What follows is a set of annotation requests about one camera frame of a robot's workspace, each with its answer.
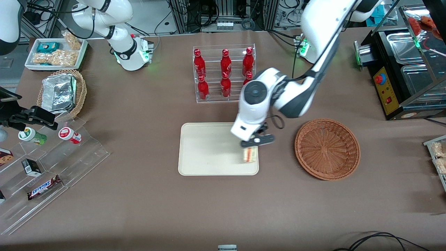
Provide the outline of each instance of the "red bottle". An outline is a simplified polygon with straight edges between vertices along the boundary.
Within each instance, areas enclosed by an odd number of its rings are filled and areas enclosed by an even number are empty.
[[[246,79],[245,79],[245,81],[243,81],[243,85],[246,85],[246,83],[251,81],[251,80],[252,80],[252,72],[248,71],[246,73]]]
[[[229,50],[223,49],[223,57],[220,61],[220,66],[222,68],[222,72],[227,72],[228,77],[231,77],[231,59],[229,58]]]
[[[254,57],[252,55],[252,47],[246,48],[246,55],[243,58],[243,69],[242,74],[246,76],[246,72],[252,71],[252,66],[254,65]]]
[[[229,74],[222,72],[222,81],[220,81],[222,88],[222,97],[229,98],[231,95],[231,81],[229,80]]]
[[[209,100],[209,86],[206,81],[204,81],[204,76],[198,76],[198,93],[200,94],[200,99],[203,101]]]
[[[203,75],[204,77],[206,77],[206,65],[204,63],[203,57],[201,56],[200,49],[195,49],[194,55],[194,66],[197,75]]]

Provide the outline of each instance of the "white robotic arm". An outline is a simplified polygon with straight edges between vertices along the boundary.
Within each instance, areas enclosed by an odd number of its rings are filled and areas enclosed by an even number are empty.
[[[89,6],[81,12],[73,12],[76,24],[93,30],[107,39],[115,51],[118,63],[128,71],[140,69],[151,61],[150,49],[153,44],[141,38],[132,38],[122,25],[133,17],[133,9],[128,0],[78,0],[73,11]],[[95,13],[93,26],[92,13]]]
[[[0,0],[0,55],[10,53],[20,40],[26,0]]]
[[[290,79],[275,68],[258,72],[240,93],[239,113],[231,132],[240,138],[242,147],[259,146],[274,141],[266,130],[265,119],[270,106],[288,118],[305,114],[314,94],[339,46],[339,34],[358,0],[313,0],[302,15],[302,30],[312,45],[315,64],[305,73],[303,83]]]

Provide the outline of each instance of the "wicker basket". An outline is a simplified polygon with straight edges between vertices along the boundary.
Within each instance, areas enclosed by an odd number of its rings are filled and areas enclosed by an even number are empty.
[[[62,74],[62,73],[71,73],[76,78],[76,106],[75,108],[70,112],[70,118],[66,116],[59,116],[55,119],[56,122],[58,121],[66,121],[69,119],[72,119],[78,115],[78,113],[81,111],[83,107],[83,103],[85,101],[85,96],[87,95],[87,86],[85,85],[85,81],[82,77],[82,75],[77,70],[60,70],[57,71],[53,75]],[[37,105],[41,106],[42,104],[42,93],[43,93],[43,85],[40,88],[39,97],[37,97]]]
[[[304,124],[296,135],[294,151],[302,167],[322,180],[341,180],[358,167],[358,141],[343,124],[331,119],[315,119]]]

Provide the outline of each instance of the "beige tray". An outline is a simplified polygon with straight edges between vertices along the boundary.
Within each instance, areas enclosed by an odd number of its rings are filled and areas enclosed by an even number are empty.
[[[255,175],[259,159],[243,161],[233,123],[186,123],[181,127],[178,172],[184,176]]]

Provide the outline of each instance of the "brown table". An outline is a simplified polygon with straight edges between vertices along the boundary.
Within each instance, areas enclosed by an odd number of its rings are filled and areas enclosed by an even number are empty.
[[[286,119],[285,129],[271,128],[277,140],[260,147],[255,176],[178,173],[181,126],[231,122],[237,114],[236,103],[196,104],[191,49],[255,43],[258,69],[290,75],[292,47],[267,32],[162,37],[153,63],[129,72],[108,53],[105,40],[89,41],[82,71],[88,94],[79,116],[112,155],[15,233],[0,236],[0,249],[212,251],[233,243],[240,251],[330,251],[349,246],[362,232],[383,230],[446,250],[445,191],[422,145],[445,130],[425,120],[384,120],[367,70],[354,66],[353,41],[369,30],[341,35],[313,105],[304,117]],[[297,73],[309,66],[298,59]],[[48,75],[24,71],[20,104],[34,104]],[[322,117],[348,126],[361,145],[359,167],[345,180],[315,179],[294,155],[299,127]],[[8,131],[5,145],[16,143],[16,132]],[[385,239],[370,240],[361,250],[367,246],[400,250]]]

